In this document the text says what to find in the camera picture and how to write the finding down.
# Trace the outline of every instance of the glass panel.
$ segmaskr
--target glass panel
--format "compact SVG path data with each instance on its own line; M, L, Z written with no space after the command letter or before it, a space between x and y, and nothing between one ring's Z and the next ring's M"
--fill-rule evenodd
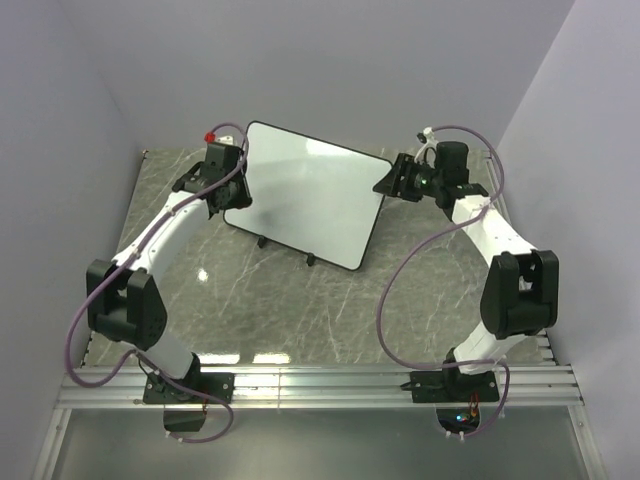
M436 425L428 409L245 410L203 447L165 438L158 411L76 411L54 478L587 478L566 408L509 409L464 443Z

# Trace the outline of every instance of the metal frame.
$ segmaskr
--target metal frame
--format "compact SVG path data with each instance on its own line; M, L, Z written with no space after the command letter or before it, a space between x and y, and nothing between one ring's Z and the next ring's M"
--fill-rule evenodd
M587 409L582 406L569 407L569 415L573 424L573 431L578 441L578 448L582 454L582 461L591 480L607 480L607 471L591 433Z
M510 367L509 406L578 406L580 389L571 367ZM88 381L103 378L109 368L83 368ZM236 375L233 401L235 409L364 409L428 408L435 404L414 404L411 393L400 385L409 381L410 370L395 365L348 365L319 367L205 366L204 372L231 372ZM503 390L504 372L497 371ZM57 401L60 409L162 409L164 405L145 405L142 394L146 376L137 367L123 368L100 389L86 389L65 377ZM464 406L464 403L445 404ZM180 406L200 409L202 405Z

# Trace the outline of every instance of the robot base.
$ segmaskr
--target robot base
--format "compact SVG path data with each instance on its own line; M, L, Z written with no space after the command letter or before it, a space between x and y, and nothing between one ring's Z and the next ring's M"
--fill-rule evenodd
M453 349L445 363L455 362ZM409 374L409 382L401 386L411 392L413 403L468 402L472 395L478 402L500 400L496 376L492 371L465 375L459 368L436 371L415 371Z
M198 385L194 390L230 403L233 396L234 379L235 375L232 373L200 373ZM200 397L188 395L174 389L161 377L153 373L147 375L142 403L146 405L176 406L202 404L202 410L165 410L163 423L167 432L198 432L207 417L205 401Z

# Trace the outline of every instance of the black bracket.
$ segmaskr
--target black bracket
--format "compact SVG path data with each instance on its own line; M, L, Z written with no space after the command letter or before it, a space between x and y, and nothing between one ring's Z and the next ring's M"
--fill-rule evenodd
M243 151L240 147L217 142L209 143L204 161L193 165L187 173L176 180L171 189L174 192L199 193L229 175L242 155ZM209 218L220 210L241 209L251 205L252 199L245 173L246 165L227 183L206 196Z
M200 373L195 390L231 403L234 381L233 373ZM165 410L163 421L168 432L198 432L207 417L206 402L202 398L173 388L153 373L147 375L142 402L147 405L203 405L201 410Z
M419 202L427 195L435 199L449 220L456 200L468 195L489 196L482 185L469 183L469 147L466 144L439 142L435 153L433 167L419 163L409 154L399 154L389 173L376 183L373 191L410 202Z
M445 363L454 361L451 349ZM414 371L409 373L409 381L400 388L405 392L411 392L413 403L465 403L473 394L477 394L479 402L500 400L496 376L491 371L477 375L460 373L457 367L436 371Z

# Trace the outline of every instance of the metal bar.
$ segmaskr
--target metal bar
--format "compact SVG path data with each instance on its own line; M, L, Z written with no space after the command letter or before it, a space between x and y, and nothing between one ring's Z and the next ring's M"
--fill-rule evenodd
M511 406L582 405L582 397L571 367L512 367L507 404ZM87 380L97 380L105 368L83 368ZM344 367L203 367L205 372L235 373L234 408L423 408L434 404L414 404L410 392L400 390L409 371L393 365ZM504 372L497 371L501 391ZM144 405L142 394L146 376L135 367L126 367L100 389L84 389L65 378L58 398L59 408L134 409L164 408ZM446 406L463 406L451 403ZM201 405L184 405L198 409Z
M47 435L44 438L40 456L33 472L33 480L49 480L53 478L53 471L58 461L60 448L67 431L71 410L55 409L49 423Z
M578 441L578 447L582 454L582 460L585 468L587 469L587 475L590 480L607 480L607 471L604 468L604 462L596 446L596 442L591 433L591 427L589 424L589 418L587 417L587 411L584 405L569 407L569 415L571 416L571 423L573 424L573 431Z

